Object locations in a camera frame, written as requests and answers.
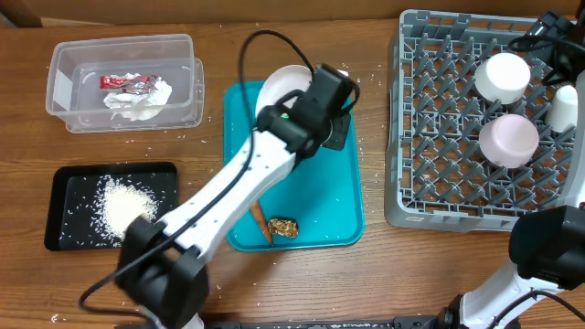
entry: white tissue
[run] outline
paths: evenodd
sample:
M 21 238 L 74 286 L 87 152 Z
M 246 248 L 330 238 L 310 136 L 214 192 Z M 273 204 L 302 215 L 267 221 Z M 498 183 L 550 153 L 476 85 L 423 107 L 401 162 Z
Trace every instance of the white tissue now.
M 120 78 L 133 79 L 138 76 L 140 76 L 138 73 L 126 73 L 126 75 Z M 161 78 L 158 78 L 158 81 L 154 84 L 154 90 L 151 90 L 147 94 L 136 95 L 127 92 L 110 91 L 103 99 L 103 103 L 109 109 L 148 107 L 145 110 L 115 111 L 112 119 L 116 114 L 120 114 L 123 118 L 130 119 L 130 121 L 149 120 L 163 110 L 162 105 L 166 105 L 168 98 L 171 96 L 171 92 L 173 92 L 173 87 L 169 86 Z

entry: wooden table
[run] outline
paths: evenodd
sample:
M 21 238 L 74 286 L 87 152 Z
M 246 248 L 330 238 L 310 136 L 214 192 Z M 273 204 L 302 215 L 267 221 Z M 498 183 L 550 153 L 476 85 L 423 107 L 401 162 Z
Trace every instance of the wooden table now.
M 172 161 L 181 201 L 196 193 L 222 166 L 222 97 L 236 81 L 241 43 L 259 28 L 282 32 L 313 63 L 348 70 L 360 83 L 355 120 L 367 227 L 347 248 L 240 253 L 224 243 L 209 266 L 212 292 L 205 314 L 242 322 L 388 319 L 436 314 L 457 293 L 475 289 L 506 260 L 508 234 L 393 228 L 384 219 L 387 47 L 397 25 L 389 19 L 0 31 L 0 327 L 90 329 L 120 320 L 86 314 L 76 304 L 114 269 L 118 251 L 50 252 L 43 246 L 53 174 L 63 165 Z M 48 65 L 59 42 L 163 33 L 189 34 L 204 63 L 205 120 L 199 127 L 73 134 L 45 112 Z M 286 45 L 262 37 L 247 56 L 247 77 L 266 79 L 291 63 L 299 59 Z M 585 309 L 585 293 L 563 297 Z M 113 286 L 90 302 L 133 307 Z M 61 319 L 56 324 L 50 321 L 54 314 Z M 533 328 L 580 325 L 552 301 L 522 320 Z

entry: white cup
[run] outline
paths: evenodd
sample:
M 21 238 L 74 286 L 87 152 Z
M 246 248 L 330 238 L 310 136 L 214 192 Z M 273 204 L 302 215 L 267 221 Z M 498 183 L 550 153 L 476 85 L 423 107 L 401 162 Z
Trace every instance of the white cup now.
M 530 68 L 518 55 L 493 55 L 475 71 L 475 88 L 488 101 L 518 101 L 530 82 Z
M 573 86 L 563 86 L 557 90 L 547 112 L 545 122 L 557 133 L 562 133 L 577 125 L 577 90 Z
M 506 114 L 479 132 L 479 147 L 487 160 L 506 168 L 525 165 L 538 147 L 537 127 L 527 118 Z

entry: pink cup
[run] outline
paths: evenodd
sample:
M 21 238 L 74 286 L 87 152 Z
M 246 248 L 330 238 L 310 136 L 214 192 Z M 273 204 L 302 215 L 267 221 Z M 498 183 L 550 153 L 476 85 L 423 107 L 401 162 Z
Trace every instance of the pink cup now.
M 495 165 L 518 168 L 538 147 L 537 127 L 527 118 L 506 114 L 488 122 L 479 132 L 479 147 Z

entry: white plate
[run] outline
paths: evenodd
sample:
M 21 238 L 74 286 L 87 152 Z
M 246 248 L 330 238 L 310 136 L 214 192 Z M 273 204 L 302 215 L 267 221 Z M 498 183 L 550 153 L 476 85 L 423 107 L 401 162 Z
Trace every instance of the white plate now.
M 273 105 L 277 100 L 292 90 L 305 91 L 311 84 L 311 71 L 302 65 L 289 65 L 276 70 L 264 82 L 258 100 L 256 101 L 256 116 L 267 105 Z M 284 103 L 291 108 L 295 98 Z

